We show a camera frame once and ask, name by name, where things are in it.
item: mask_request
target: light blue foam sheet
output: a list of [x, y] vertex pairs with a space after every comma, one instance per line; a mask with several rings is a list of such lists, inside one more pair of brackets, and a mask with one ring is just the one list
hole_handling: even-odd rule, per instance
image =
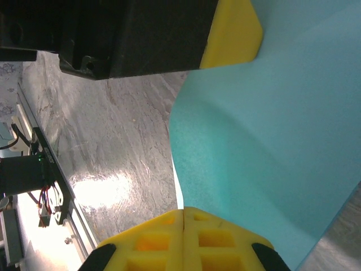
[[192, 72], [170, 118], [185, 206], [268, 238], [292, 270], [361, 180], [361, 1], [254, 1], [248, 64]]

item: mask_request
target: yellow foam grid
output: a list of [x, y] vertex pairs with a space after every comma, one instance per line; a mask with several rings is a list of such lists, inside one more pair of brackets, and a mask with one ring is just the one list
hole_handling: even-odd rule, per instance
[[99, 246], [117, 246], [105, 271], [264, 271], [251, 247], [255, 242], [272, 247], [259, 235], [187, 207], [149, 220]]

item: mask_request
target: marble floor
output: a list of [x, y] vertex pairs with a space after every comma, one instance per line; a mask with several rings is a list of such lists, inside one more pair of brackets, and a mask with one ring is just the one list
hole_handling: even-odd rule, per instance
[[[177, 207], [168, 138], [185, 72], [89, 81], [56, 55], [24, 63], [21, 88], [96, 237]], [[302, 270], [361, 270], [361, 187]]]

